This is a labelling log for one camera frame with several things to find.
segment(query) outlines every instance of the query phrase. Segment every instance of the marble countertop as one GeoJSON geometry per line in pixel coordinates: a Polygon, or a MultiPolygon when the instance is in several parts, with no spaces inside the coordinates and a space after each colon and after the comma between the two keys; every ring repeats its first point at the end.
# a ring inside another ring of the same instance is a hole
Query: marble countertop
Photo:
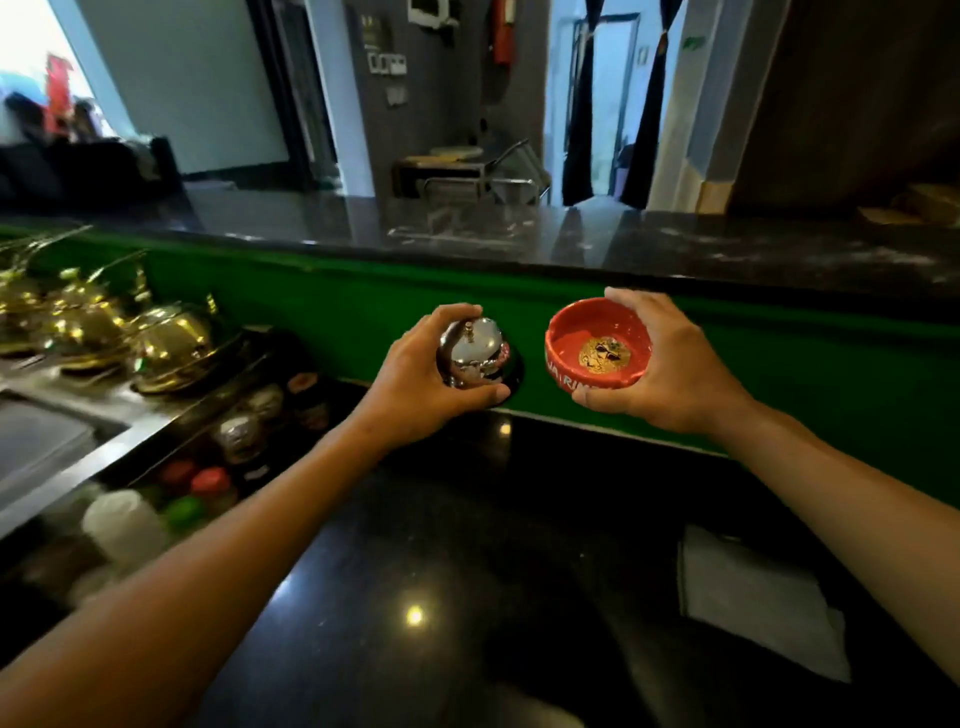
{"type": "MultiPolygon", "coordinates": [[[[575,208],[438,206],[330,193],[199,189],[109,213],[58,216],[114,231],[307,255],[360,256],[671,294],[960,321],[960,231],[575,208]]],[[[0,222],[49,217],[0,214],[0,222]]]]}
{"type": "Polygon", "coordinates": [[[736,463],[492,412],[358,486],[188,725],[933,724],[957,694],[736,463]],[[811,570],[852,683],[685,617],[690,523],[811,570]]]}

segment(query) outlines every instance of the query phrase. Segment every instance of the fire extinguisher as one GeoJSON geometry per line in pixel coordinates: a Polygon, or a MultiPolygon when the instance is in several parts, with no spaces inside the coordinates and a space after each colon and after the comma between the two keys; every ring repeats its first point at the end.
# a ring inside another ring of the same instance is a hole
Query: fire extinguisher
{"type": "Polygon", "coordinates": [[[493,62],[509,66],[514,62],[516,0],[493,0],[493,62]]]}

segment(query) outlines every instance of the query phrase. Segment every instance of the green wall panel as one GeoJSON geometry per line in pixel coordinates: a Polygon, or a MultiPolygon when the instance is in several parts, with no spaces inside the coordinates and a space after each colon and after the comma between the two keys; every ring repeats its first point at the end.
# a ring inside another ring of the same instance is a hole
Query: green wall panel
{"type": "MultiPolygon", "coordinates": [[[[37,257],[36,268],[89,270],[138,247],[151,251],[147,270],[159,299],[199,302],[212,292],[237,322],[294,331],[335,376],[373,379],[390,343],[424,312],[439,303],[480,303],[526,360],[526,379],[511,409],[709,447],[637,420],[584,410],[553,383],[542,362],[547,322],[571,301],[602,295],[596,283],[105,233],[52,246],[37,257]]],[[[129,285],[130,275],[116,271],[113,282],[129,285]]],[[[960,327],[708,299],[677,303],[756,397],[836,447],[960,505],[953,477],[960,327]]]]}

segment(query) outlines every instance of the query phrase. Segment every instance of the gold emblem in ashtray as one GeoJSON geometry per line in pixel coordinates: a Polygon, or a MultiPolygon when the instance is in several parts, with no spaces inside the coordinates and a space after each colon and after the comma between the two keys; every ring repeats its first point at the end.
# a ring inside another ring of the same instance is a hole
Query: gold emblem in ashtray
{"type": "Polygon", "coordinates": [[[630,363],[630,350],[612,336],[590,338],[580,349],[580,366],[597,375],[608,375],[630,363]]]}

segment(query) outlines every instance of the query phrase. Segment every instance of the person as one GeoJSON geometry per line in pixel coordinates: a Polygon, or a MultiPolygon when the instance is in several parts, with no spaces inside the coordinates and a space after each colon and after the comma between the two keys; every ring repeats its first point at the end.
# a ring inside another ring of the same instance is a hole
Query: person
{"type": "MultiPolygon", "coordinates": [[[[754,400],[666,296],[606,295],[648,328],[650,365],[630,388],[581,389],[573,398],[712,438],[960,681],[960,512],[754,400]]],[[[502,384],[450,389],[437,371],[442,332],[480,313],[461,303],[424,316],[391,346],[349,417],[300,462],[27,649],[0,673],[0,728],[142,727],[185,717],[354,483],[390,450],[509,395],[502,384]]]]}

